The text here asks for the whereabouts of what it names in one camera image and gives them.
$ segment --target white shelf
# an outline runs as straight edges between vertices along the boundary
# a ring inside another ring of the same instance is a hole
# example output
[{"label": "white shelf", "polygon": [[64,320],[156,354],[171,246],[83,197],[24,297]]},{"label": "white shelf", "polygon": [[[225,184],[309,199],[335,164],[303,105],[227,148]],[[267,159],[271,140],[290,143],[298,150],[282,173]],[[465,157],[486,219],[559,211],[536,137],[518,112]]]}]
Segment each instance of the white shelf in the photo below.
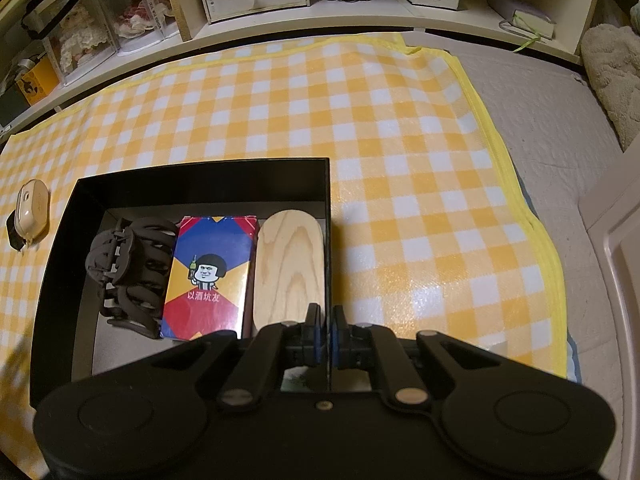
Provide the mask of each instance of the white shelf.
[{"label": "white shelf", "polygon": [[[11,122],[11,128],[0,135],[0,142],[6,140],[11,132],[19,131],[56,106],[110,79],[171,56],[262,34],[323,27],[416,27],[460,32],[513,44],[525,41],[502,30],[498,26],[500,16],[484,0],[463,0],[461,6],[463,10],[447,10],[413,6],[407,0],[355,3],[312,0],[310,7],[274,10],[205,25],[192,40],[183,42],[176,35],[134,54],[110,57],[86,76],[66,87],[56,88],[49,96],[25,110]],[[572,62],[580,61],[578,56],[567,51],[558,41],[544,40],[534,43],[531,48]]]}]

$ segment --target black cartoon hair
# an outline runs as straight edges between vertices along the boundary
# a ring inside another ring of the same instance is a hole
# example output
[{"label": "black cartoon hair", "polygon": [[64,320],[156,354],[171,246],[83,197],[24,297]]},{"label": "black cartoon hair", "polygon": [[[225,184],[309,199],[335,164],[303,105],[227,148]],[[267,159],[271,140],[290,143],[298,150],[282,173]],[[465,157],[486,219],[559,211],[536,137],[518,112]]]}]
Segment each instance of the black cartoon hair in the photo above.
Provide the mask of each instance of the black cartoon hair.
[{"label": "black cartoon hair", "polygon": [[219,278],[224,278],[226,274],[226,261],[223,260],[222,256],[218,256],[217,254],[203,254],[196,261],[196,269],[201,265],[212,265],[218,268],[218,272],[216,272],[216,276]]}]

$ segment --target checkered tablecloth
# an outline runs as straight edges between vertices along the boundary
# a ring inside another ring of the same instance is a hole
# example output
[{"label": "checkered tablecloth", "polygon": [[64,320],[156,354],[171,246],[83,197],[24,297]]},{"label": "checkered tablecloth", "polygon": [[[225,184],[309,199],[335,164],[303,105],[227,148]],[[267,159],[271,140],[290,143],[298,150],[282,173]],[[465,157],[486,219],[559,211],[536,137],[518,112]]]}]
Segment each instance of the checkered tablecloth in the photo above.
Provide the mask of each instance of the checkered tablecloth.
[{"label": "checkered tablecloth", "polygon": [[510,357],[565,373],[558,255],[457,59],[399,34],[258,44],[156,67],[8,141],[2,218],[30,178],[51,193],[44,241],[23,254],[0,241],[0,447],[20,468],[43,468],[28,407],[31,333],[76,180],[264,156],[331,158],[333,295],[351,322],[506,342]]}]

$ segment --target orange box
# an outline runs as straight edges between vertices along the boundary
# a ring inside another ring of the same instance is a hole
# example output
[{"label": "orange box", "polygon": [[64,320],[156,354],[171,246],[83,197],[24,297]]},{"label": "orange box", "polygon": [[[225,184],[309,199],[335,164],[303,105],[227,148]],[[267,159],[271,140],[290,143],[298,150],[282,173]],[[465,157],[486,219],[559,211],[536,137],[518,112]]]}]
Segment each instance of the orange box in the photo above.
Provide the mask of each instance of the orange box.
[{"label": "orange box", "polygon": [[20,92],[30,105],[36,104],[44,96],[49,95],[58,84],[58,76],[46,56],[17,81]]}]

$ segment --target beige bed sheet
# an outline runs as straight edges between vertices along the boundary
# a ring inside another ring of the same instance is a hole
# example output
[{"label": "beige bed sheet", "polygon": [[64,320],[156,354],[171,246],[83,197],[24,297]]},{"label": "beige bed sheet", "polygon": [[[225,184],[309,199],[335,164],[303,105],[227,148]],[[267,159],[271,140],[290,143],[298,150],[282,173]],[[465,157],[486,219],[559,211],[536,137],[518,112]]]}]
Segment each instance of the beige bed sheet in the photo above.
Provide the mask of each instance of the beige bed sheet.
[{"label": "beige bed sheet", "polygon": [[582,380],[616,415],[618,431],[601,473],[617,479],[623,422],[620,356],[604,280],[578,211],[578,197],[622,152],[615,132],[587,83],[571,70],[422,32],[404,38],[407,44],[444,48],[458,56],[556,245]]}]

